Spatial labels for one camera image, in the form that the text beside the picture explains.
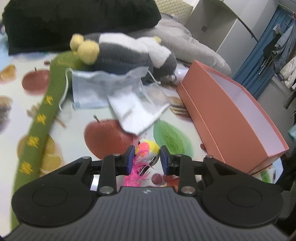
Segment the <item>pink box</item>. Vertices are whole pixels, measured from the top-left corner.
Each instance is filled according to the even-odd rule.
[[[289,149],[251,94],[220,72],[195,61],[177,91],[214,158],[253,174]]]

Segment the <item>gray bedding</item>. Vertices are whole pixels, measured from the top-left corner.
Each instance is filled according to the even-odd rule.
[[[157,36],[161,38],[161,45],[171,50],[177,59],[187,63],[197,60],[227,76],[231,74],[229,65],[220,55],[194,39],[189,30],[173,17],[163,13],[161,16],[155,27],[131,32],[128,35],[134,38]]]

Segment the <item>blue curtain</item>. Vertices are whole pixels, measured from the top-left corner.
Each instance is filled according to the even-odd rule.
[[[263,64],[264,59],[263,49],[273,40],[273,28],[275,25],[280,24],[283,33],[291,26],[293,23],[291,15],[287,10],[281,7],[277,8],[253,51],[233,77],[233,80],[244,86],[255,99],[259,98],[274,75],[273,63],[259,74],[260,66]]]

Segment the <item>green fruit print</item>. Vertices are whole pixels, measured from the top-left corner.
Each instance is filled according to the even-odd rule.
[[[165,145],[171,154],[184,154],[193,157],[192,143],[188,137],[166,121],[154,125],[153,136],[159,146]]]
[[[271,183],[270,177],[268,175],[267,170],[263,170],[260,172],[260,176],[263,182],[265,183]]]

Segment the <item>yellow pom-pom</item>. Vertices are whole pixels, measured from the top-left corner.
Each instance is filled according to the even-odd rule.
[[[84,41],[83,36],[81,34],[73,34],[70,41],[70,48],[72,51],[77,51],[80,44]]]
[[[160,44],[161,43],[161,38],[157,37],[157,36],[154,36],[153,37],[155,39],[155,41]]]
[[[92,40],[86,40],[79,45],[77,55],[82,62],[93,64],[99,55],[99,44]]]

